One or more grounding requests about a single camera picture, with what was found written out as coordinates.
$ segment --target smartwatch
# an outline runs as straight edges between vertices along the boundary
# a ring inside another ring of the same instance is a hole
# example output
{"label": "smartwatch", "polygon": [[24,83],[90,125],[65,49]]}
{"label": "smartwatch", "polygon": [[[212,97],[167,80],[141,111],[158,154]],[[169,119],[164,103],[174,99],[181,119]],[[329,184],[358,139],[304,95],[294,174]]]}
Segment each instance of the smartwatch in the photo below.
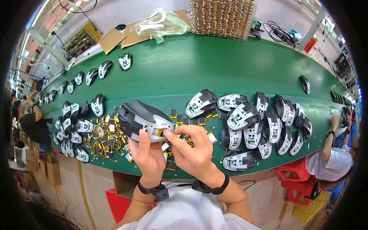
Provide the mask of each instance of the smartwatch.
{"label": "smartwatch", "polygon": [[169,191],[167,190],[167,188],[165,187],[165,185],[161,184],[154,187],[154,188],[145,188],[141,185],[140,182],[138,182],[138,189],[143,193],[143,194],[150,194],[152,193],[155,196],[155,201],[164,201],[167,198],[169,198]]}
{"label": "smartwatch", "polygon": [[229,176],[226,175],[226,174],[224,174],[224,175],[225,175],[225,181],[224,181],[224,183],[222,184],[221,187],[210,189],[210,187],[208,187],[206,184],[204,184],[200,180],[195,180],[192,184],[192,189],[196,190],[196,191],[199,191],[199,192],[206,193],[206,194],[212,193],[214,195],[219,195],[219,194],[224,192],[225,188],[229,184]]}

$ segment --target hand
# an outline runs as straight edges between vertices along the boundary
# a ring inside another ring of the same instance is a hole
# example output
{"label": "hand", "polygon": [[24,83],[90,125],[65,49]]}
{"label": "hand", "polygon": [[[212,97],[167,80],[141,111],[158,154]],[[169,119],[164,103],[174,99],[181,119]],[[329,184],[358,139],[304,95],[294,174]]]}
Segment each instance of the hand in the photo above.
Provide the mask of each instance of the hand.
{"label": "hand", "polygon": [[347,121],[348,121],[348,125],[351,125],[352,117],[353,117],[353,113],[351,112],[351,109],[348,108],[348,111],[346,113],[346,118],[347,118]]}
{"label": "hand", "polygon": [[336,131],[336,129],[339,127],[339,117],[333,116],[331,119],[331,131]]}
{"label": "hand", "polygon": [[[181,125],[174,132],[164,129],[165,137],[172,143],[176,165],[196,177],[210,188],[223,184],[225,175],[211,161],[213,146],[203,127]],[[186,134],[195,144],[192,148],[176,135]]]}
{"label": "hand", "polygon": [[142,172],[140,183],[145,188],[160,185],[166,162],[161,150],[161,142],[150,143],[149,135],[139,131],[139,142],[128,138],[129,150]]}
{"label": "hand", "polygon": [[25,103],[30,104],[30,105],[33,104],[32,97],[31,96],[26,96]]}

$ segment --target fingernail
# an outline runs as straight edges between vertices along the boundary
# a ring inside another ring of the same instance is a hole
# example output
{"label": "fingernail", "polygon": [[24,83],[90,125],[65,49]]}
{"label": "fingernail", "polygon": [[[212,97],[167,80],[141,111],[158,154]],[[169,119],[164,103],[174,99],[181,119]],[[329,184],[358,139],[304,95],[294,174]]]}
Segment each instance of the fingernail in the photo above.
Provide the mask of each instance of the fingernail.
{"label": "fingernail", "polygon": [[166,136],[166,135],[170,135],[171,134],[171,131],[170,130],[168,130],[168,129],[166,129],[166,128],[164,128],[163,129],[163,134]]}

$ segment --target yellow crate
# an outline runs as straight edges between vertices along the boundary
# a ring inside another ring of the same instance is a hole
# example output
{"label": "yellow crate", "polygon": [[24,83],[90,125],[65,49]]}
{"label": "yellow crate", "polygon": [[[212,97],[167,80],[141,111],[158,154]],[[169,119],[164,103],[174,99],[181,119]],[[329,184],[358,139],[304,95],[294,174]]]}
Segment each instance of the yellow crate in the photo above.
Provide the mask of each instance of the yellow crate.
{"label": "yellow crate", "polygon": [[295,204],[293,217],[307,223],[325,204],[329,192],[322,191],[320,195],[310,205]]}

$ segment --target green workbench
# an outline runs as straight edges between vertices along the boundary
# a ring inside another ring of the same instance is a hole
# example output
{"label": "green workbench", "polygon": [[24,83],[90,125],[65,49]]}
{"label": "green workbench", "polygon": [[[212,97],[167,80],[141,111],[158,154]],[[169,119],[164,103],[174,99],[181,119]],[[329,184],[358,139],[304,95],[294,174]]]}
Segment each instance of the green workbench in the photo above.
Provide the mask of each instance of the green workbench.
{"label": "green workbench", "polygon": [[[129,70],[122,71],[118,58],[128,52],[133,55],[133,65]],[[193,95],[206,88],[215,92],[218,97],[225,93],[245,94],[250,102],[253,102],[256,91],[261,91],[269,97],[269,108],[274,108],[275,94],[303,106],[306,116],[312,122],[313,133],[310,139],[305,140],[299,153],[295,156],[289,153],[280,156],[273,144],[269,158],[257,160],[254,167],[242,173],[225,170],[220,164],[225,151],[220,146],[223,123],[218,118],[208,120],[207,130],[215,127],[214,135],[219,140],[213,146],[212,161],[229,176],[271,169],[321,148],[330,129],[332,115],[340,114],[342,108],[342,105],[332,102],[330,91],[334,90],[342,95],[346,92],[343,84],[328,70],[290,48],[255,38],[242,42],[190,33],[166,36],[165,42],[159,45],[155,40],[148,40],[124,50],[115,48],[107,56],[104,53],[97,54],[72,67],[64,76],[58,77],[44,90],[44,95],[53,89],[59,90],[63,81],[74,79],[80,71],[87,74],[106,60],[112,60],[114,65],[105,79],[97,78],[91,86],[87,86],[84,78],[83,83],[76,86],[72,94],[67,89],[64,94],[58,92],[55,101],[42,106],[44,117],[52,117],[55,123],[65,101],[80,104],[87,100],[90,103],[100,93],[106,98],[104,114],[111,115],[114,107],[138,99],[167,115],[170,115],[171,109],[177,109],[177,114],[187,117],[184,111],[186,103]],[[301,74],[311,84],[309,95],[301,87]],[[53,141],[52,143],[52,147],[60,150],[59,145]],[[240,148],[246,150],[244,142]],[[117,162],[106,159],[103,164],[101,157],[89,162],[115,171],[140,175],[136,164],[129,163],[125,156],[114,153],[112,158]],[[163,177],[193,178],[178,167],[176,171],[164,171]]]}

